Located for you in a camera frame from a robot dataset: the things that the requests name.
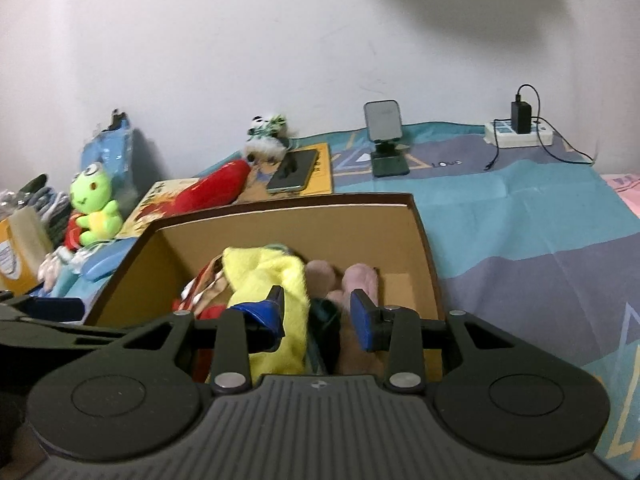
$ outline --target phone stand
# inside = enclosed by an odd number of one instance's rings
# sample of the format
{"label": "phone stand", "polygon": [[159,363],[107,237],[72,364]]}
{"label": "phone stand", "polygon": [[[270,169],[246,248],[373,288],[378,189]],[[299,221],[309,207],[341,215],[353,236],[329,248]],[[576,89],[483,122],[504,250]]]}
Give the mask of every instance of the phone stand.
{"label": "phone stand", "polygon": [[397,176],[409,173],[409,165],[404,155],[396,149],[393,140],[375,141],[376,151],[371,152],[373,176]]}

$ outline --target red plush chili pepper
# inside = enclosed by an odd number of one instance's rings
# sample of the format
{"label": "red plush chili pepper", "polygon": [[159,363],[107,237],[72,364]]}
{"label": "red plush chili pepper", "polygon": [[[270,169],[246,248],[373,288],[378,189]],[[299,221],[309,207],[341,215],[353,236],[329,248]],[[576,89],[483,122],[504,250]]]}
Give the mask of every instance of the red plush chili pepper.
{"label": "red plush chili pepper", "polygon": [[174,200],[174,214],[231,204],[242,193],[250,169],[241,158],[226,163],[181,191]]}

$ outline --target silver screw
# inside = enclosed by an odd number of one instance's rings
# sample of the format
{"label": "silver screw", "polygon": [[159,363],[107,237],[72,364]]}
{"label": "silver screw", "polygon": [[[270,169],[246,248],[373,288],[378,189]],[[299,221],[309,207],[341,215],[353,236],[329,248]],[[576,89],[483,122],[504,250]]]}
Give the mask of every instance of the silver screw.
{"label": "silver screw", "polygon": [[237,388],[246,382],[246,378],[238,372],[224,372],[216,375],[213,382],[220,386],[220,388]]}
{"label": "silver screw", "polygon": [[396,388],[413,388],[422,382],[420,376],[412,372],[398,372],[389,377],[389,382]]}

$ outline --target pink fabric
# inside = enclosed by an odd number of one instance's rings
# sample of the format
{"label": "pink fabric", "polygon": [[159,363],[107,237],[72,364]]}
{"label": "pink fabric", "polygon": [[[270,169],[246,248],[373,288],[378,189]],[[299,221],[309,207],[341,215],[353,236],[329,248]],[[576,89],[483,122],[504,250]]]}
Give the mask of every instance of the pink fabric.
{"label": "pink fabric", "polygon": [[640,174],[603,175],[603,179],[640,218]]}

